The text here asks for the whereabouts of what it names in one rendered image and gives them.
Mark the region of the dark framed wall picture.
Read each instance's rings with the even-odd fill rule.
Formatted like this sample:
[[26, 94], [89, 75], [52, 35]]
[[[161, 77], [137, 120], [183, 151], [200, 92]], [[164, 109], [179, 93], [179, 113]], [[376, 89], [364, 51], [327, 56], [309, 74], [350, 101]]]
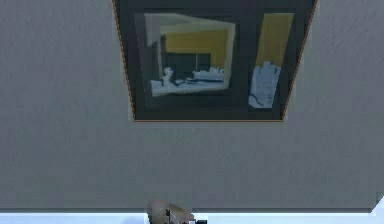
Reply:
[[282, 121], [318, 0], [111, 0], [135, 121]]

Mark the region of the beige rounded lump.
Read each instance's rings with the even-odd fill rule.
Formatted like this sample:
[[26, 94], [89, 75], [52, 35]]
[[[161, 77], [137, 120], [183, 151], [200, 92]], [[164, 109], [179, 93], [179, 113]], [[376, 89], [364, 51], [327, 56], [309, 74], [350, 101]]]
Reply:
[[189, 224], [194, 215], [170, 202], [151, 200], [146, 208], [150, 224]]

